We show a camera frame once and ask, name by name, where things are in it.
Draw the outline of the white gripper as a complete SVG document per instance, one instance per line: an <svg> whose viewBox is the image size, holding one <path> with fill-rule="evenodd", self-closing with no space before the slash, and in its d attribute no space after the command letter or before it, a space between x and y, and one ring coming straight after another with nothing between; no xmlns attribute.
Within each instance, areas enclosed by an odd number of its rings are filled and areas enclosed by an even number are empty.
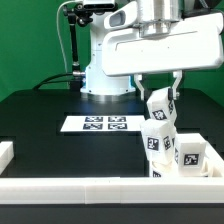
<svg viewBox="0 0 224 224"><path fill-rule="evenodd" d="M104 20L102 68L108 76L134 74L145 101L141 74L173 72L168 99L177 100L182 70L218 68L224 63L224 13L208 10L184 17L178 0L135 0Z"/></svg>

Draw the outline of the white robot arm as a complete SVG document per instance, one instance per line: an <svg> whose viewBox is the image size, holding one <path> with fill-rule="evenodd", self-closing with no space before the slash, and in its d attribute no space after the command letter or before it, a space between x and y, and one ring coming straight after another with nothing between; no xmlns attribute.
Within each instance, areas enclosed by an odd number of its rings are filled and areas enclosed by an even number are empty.
<svg viewBox="0 0 224 224"><path fill-rule="evenodd" d="M108 0L84 0L94 13L91 62L86 94L116 96L133 90L131 75L171 72L176 78L168 97L187 70L218 68L224 63L221 0L133 0L114 11Z"/></svg>

